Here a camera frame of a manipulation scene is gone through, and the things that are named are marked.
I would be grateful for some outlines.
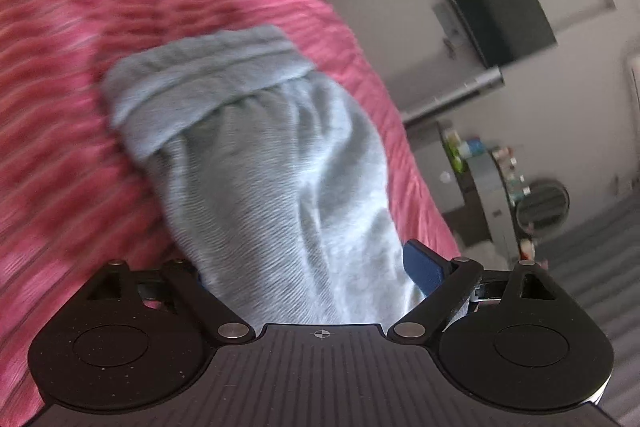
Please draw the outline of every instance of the pink bedspread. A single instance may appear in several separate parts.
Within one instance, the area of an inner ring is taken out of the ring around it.
[[[134,52],[267,22],[369,113],[401,238],[457,253],[385,87],[323,0],[0,0],[2,427],[42,405],[27,349],[79,285],[114,257],[139,269],[174,254],[158,202],[107,129],[97,80]]]

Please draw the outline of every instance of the round mirror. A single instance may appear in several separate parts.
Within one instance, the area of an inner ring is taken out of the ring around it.
[[[516,222],[531,237],[542,237],[558,229],[569,214],[569,193],[556,180],[536,180],[531,193],[516,207]]]

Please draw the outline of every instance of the silver screw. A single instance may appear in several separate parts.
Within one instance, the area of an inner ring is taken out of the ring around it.
[[[218,333],[226,339],[241,339],[249,332],[244,324],[237,322],[228,322],[218,328]]]
[[[417,322],[401,322],[400,324],[396,324],[394,331],[406,339],[417,339],[426,332],[424,326]]]

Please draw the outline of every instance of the blue gripper pad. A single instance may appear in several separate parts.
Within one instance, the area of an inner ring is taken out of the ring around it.
[[[440,257],[431,248],[411,239],[402,250],[404,271],[428,297],[451,273],[449,261]]]

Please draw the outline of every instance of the wall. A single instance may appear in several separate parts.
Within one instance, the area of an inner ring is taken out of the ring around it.
[[[394,78],[442,52],[440,0],[329,0],[373,66]],[[554,176],[572,197],[567,227],[609,206],[616,175],[636,170],[625,56],[638,45],[638,0],[540,0],[558,46],[507,66],[506,86],[450,112],[463,133],[510,144],[529,176]],[[429,77],[425,68],[423,78]]]

